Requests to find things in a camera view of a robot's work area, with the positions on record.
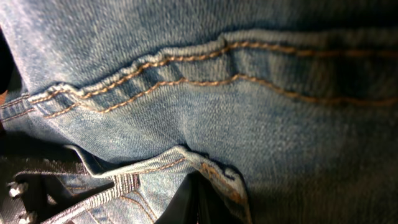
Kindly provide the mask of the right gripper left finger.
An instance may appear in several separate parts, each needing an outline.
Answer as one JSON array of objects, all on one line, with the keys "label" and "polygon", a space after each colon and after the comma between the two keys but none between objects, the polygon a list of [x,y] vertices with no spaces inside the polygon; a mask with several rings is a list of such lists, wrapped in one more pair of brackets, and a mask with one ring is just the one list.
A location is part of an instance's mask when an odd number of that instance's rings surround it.
[{"label": "right gripper left finger", "polygon": [[1,156],[1,223],[42,223],[112,187],[76,159]]}]

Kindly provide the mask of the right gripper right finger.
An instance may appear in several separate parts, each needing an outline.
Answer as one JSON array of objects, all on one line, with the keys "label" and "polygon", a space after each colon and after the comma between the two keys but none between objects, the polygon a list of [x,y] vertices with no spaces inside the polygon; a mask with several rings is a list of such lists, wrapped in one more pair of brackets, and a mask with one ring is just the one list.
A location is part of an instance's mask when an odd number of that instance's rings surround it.
[{"label": "right gripper right finger", "polygon": [[198,171],[188,174],[156,224],[238,224],[214,190]]}]

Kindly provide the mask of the light blue denim jeans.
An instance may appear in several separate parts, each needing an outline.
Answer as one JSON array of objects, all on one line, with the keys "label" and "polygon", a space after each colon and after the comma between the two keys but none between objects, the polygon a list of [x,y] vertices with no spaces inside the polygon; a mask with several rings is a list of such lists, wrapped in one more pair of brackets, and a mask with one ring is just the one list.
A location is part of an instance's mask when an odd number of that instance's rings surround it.
[{"label": "light blue denim jeans", "polygon": [[155,223],[198,171],[239,223],[397,222],[396,1],[2,1],[1,156]]}]

